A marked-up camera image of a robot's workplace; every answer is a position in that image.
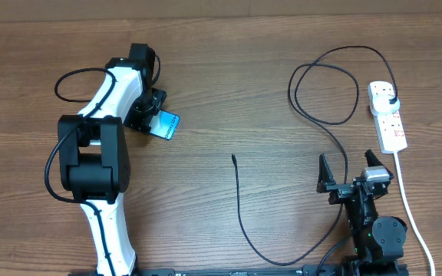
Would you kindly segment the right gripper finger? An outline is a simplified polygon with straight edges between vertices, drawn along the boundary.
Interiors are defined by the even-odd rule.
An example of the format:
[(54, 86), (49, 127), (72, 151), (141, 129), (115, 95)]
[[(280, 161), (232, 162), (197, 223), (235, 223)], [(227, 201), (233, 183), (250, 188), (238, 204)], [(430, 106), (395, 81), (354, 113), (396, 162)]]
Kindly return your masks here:
[(319, 173), (316, 192), (324, 193), (329, 192), (330, 189), (336, 184), (332, 171), (327, 163), (324, 154), (319, 156)]
[(377, 157), (376, 155), (371, 151), (371, 149), (368, 149), (364, 156), (366, 157), (368, 167), (374, 167), (374, 166), (383, 166), (389, 175), (389, 179), (392, 180), (394, 178), (394, 174), (392, 171), (390, 171)]

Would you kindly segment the blue-screen smartphone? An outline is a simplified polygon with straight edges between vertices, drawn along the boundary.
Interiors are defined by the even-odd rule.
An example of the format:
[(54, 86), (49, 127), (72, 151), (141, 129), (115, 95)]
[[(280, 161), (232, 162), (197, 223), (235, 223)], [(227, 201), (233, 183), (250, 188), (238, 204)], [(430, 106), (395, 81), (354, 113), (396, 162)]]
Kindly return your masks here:
[(172, 140), (179, 124), (178, 115), (160, 110), (150, 121), (150, 134), (165, 140)]

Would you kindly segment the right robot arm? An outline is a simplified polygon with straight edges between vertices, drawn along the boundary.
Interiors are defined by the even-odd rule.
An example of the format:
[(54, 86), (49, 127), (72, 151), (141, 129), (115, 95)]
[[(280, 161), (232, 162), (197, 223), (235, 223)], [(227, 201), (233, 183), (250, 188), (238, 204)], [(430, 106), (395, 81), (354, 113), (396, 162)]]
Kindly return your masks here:
[(326, 265), (325, 255), (316, 268), (317, 275), (408, 275), (407, 266), (399, 264), (404, 256), (407, 224), (394, 216), (380, 216), (375, 200), (388, 194), (393, 173), (367, 150), (367, 166), (351, 183), (338, 184), (322, 154), (319, 157), (317, 192), (328, 193), (331, 205), (343, 205), (350, 235), (328, 251), (331, 255), (346, 241), (352, 240), (355, 253), (341, 264)]

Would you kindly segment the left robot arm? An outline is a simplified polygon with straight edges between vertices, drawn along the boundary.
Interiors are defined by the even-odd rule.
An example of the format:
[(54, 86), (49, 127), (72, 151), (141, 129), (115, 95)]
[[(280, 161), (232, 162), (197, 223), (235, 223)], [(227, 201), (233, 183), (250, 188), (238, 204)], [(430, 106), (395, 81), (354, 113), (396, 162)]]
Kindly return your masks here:
[(76, 115), (58, 121), (59, 158), (68, 199), (84, 211), (97, 252), (94, 275), (137, 275), (137, 254), (127, 231), (124, 193), (130, 182), (125, 129), (156, 134), (167, 94), (154, 87), (160, 59), (147, 44), (132, 44), (127, 57), (100, 69), (105, 78)]

